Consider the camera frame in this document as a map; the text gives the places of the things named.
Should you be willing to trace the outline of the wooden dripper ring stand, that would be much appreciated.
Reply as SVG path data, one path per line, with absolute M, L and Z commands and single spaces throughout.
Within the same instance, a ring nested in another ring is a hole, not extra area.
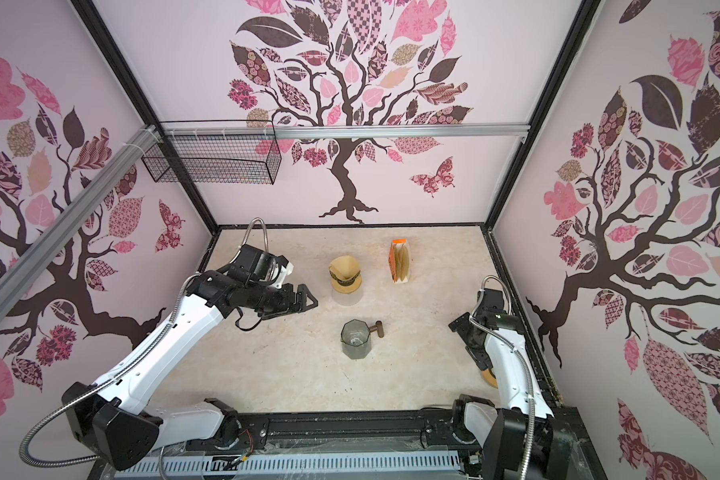
M 357 276 L 350 279 L 331 279 L 331 286 L 338 294 L 351 295 L 361 288 L 362 277 Z

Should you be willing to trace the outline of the grey glass server with knob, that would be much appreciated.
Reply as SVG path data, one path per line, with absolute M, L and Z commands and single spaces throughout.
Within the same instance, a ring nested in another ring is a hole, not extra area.
M 372 349 L 373 334 L 379 338 L 384 337 L 382 321 L 376 321 L 371 325 L 359 319 L 346 322 L 340 335 L 343 353 L 351 360 L 364 359 Z

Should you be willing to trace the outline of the brown paper filter stack holder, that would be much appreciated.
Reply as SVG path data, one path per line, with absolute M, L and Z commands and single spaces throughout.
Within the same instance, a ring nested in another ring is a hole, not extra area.
M 409 280 L 411 257 L 406 239 L 396 239 L 391 242 L 388 263 L 395 284 L 406 283 Z

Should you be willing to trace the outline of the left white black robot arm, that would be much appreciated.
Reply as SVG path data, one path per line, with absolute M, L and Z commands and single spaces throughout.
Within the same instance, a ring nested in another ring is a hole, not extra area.
M 192 276 L 174 313 L 124 360 L 93 384 L 63 395 L 76 441 L 117 470 L 156 449 L 195 440 L 232 447 L 241 430 L 236 411 L 207 398 L 181 408 L 152 408 L 150 399 L 192 348 L 229 316 L 252 312 L 259 322 L 309 311 L 319 302 L 304 284 L 287 282 L 284 256 L 245 245 L 232 262 Z

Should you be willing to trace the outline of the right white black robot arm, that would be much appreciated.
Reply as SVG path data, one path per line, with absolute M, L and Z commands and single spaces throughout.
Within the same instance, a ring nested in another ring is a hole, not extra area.
M 477 303 L 449 325 L 483 371 L 492 373 L 499 403 L 463 396 L 454 429 L 480 446 L 484 479 L 566 479 L 575 445 L 569 425 L 542 394 L 521 320 L 499 290 L 481 288 Z

